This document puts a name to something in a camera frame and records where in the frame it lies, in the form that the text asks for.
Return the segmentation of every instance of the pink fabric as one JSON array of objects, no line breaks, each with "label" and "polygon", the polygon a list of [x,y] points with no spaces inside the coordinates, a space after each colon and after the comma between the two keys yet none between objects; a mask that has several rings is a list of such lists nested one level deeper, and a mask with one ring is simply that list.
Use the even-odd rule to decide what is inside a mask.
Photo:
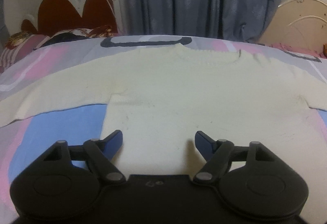
[{"label": "pink fabric", "polygon": [[[50,74],[53,66],[57,64],[66,54],[68,47],[69,46],[66,44],[63,44],[54,48],[40,49],[37,52],[34,52],[33,54],[39,54],[38,56],[35,56],[35,60],[37,60],[44,51],[47,51],[45,56],[41,58],[40,61],[38,61],[34,66],[32,66],[32,68],[26,73],[24,79],[38,80]],[[18,79],[24,70],[18,71],[15,74],[14,79]]]},{"label": "pink fabric", "polygon": [[5,71],[14,63],[30,54],[35,47],[45,42],[49,37],[45,35],[31,35],[26,41],[12,50],[4,48],[0,56],[0,66]]},{"label": "pink fabric", "polygon": [[275,43],[271,44],[270,47],[277,48],[279,50],[286,50],[286,51],[292,51],[296,53],[301,53],[301,54],[306,54],[306,55],[311,55],[317,58],[324,58],[327,59],[326,56],[323,53],[318,53],[314,50],[306,50],[304,48],[299,48],[299,47],[291,47],[289,45],[285,45],[282,43]]},{"label": "pink fabric", "polygon": [[232,42],[232,44],[234,45],[236,50],[245,50],[246,52],[251,53],[251,54],[257,54],[257,53],[262,54],[262,51],[261,51],[261,48],[259,45],[243,43],[243,42]]},{"label": "pink fabric", "polygon": [[29,126],[31,120],[32,118],[28,118],[20,121],[20,127],[17,131],[17,134],[14,137],[10,146],[8,147],[7,152],[4,155],[4,159],[2,160],[2,164],[0,166],[0,199],[14,212],[16,210],[9,195],[10,185],[8,180],[8,170],[10,162],[16,152],[17,147],[19,147],[19,145],[21,144],[26,129]]},{"label": "pink fabric", "polygon": [[222,40],[214,40],[212,43],[212,49],[215,51],[228,52],[226,44]]}]

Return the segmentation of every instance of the bedspread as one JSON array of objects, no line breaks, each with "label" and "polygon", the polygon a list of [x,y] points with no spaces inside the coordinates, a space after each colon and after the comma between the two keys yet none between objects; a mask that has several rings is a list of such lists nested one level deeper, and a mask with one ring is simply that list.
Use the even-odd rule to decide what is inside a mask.
[{"label": "bedspread", "polygon": [[[178,40],[179,36],[121,36],[113,42],[142,42]],[[102,38],[54,44],[34,51],[14,64],[0,76],[0,100],[14,94],[32,82],[54,72],[137,47],[101,47]],[[243,50],[260,53],[268,58],[295,65],[317,79],[327,83],[327,60],[310,55],[282,51],[266,46],[192,37],[189,48],[215,51]],[[86,105],[79,108],[40,114],[15,121],[0,128],[0,223],[12,222],[17,213],[10,200],[11,181],[35,158],[57,140],[69,145],[82,144],[90,138],[99,138],[107,105]],[[325,135],[327,143],[327,114],[317,111],[317,129]]]}]

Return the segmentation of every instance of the black plastic device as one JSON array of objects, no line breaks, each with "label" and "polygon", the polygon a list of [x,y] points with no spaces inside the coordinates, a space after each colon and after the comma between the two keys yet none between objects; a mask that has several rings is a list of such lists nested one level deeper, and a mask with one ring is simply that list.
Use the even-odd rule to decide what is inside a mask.
[{"label": "black plastic device", "polygon": [[[235,146],[198,131],[195,146],[207,163],[193,179],[126,179],[110,162],[122,142],[117,130],[83,145],[54,143],[11,184],[15,223],[305,223],[305,181],[260,142]],[[86,161],[89,170],[72,160]],[[229,171],[233,161],[246,164]]]}]

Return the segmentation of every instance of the sweater sleeve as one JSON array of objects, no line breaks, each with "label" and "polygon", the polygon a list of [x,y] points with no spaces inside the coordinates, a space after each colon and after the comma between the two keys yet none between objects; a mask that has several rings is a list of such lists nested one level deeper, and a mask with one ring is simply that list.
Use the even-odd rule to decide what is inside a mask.
[{"label": "sweater sleeve", "polygon": [[308,107],[327,110],[327,84],[298,67],[294,67],[294,74],[296,92],[304,97]]},{"label": "sweater sleeve", "polygon": [[115,77],[116,63],[113,56],[99,58],[30,84],[0,101],[0,127],[40,113],[107,104],[113,93],[124,90]]}]

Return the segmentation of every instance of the cream sweater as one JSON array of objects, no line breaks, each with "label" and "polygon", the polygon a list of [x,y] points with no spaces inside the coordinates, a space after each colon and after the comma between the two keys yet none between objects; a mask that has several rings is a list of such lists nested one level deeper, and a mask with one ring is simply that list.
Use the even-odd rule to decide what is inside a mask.
[{"label": "cream sweater", "polygon": [[235,145],[261,141],[308,183],[305,219],[327,220],[327,146],[310,109],[327,110],[327,86],[297,67],[181,44],[131,50],[49,75],[0,101],[0,126],[87,104],[108,104],[101,137],[123,131],[116,165],[126,175],[194,174],[204,164],[192,143],[197,130]]}]

